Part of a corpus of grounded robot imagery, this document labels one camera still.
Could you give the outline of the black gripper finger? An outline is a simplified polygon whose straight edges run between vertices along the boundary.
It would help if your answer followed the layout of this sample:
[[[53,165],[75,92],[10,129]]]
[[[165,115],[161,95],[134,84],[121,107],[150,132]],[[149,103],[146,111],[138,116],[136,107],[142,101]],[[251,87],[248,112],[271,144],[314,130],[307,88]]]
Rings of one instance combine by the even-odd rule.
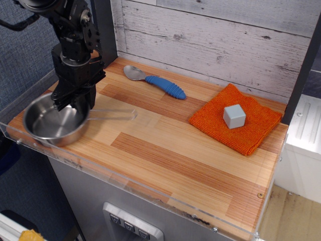
[[[75,92],[75,108],[81,113],[86,114],[95,105],[96,85],[85,86]]]
[[[53,101],[54,108],[57,111],[61,111],[66,106],[70,105],[74,101],[74,98],[71,96],[66,96],[66,97],[58,98],[58,99],[52,98],[52,101]]]

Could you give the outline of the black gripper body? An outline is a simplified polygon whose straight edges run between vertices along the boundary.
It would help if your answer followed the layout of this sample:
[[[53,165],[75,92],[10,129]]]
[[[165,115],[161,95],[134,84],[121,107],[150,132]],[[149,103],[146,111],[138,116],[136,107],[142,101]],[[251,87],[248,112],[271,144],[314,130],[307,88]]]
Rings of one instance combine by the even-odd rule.
[[[82,87],[96,85],[105,77],[104,62],[101,52],[96,49],[85,57],[83,62],[76,62],[63,56],[61,45],[52,49],[52,58],[58,85],[51,98],[58,99],[66,96],[75,98],[75,92]]]

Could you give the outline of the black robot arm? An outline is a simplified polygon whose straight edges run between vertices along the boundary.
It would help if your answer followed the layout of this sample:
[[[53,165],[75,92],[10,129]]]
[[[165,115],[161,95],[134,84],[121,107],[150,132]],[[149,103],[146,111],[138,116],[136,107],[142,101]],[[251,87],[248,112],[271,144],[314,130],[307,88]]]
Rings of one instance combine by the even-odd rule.
[[[105,77],[104,62],[98,51],[100,33],[92,23],[86,1],[15,1],[33,15],[23,21],[23,27],[39,17],[47,18],[59,43],[53,47],[52,59],[58,85],[51,95],[54,106],[61,111],[85,105],[93,108],[96,84]]]

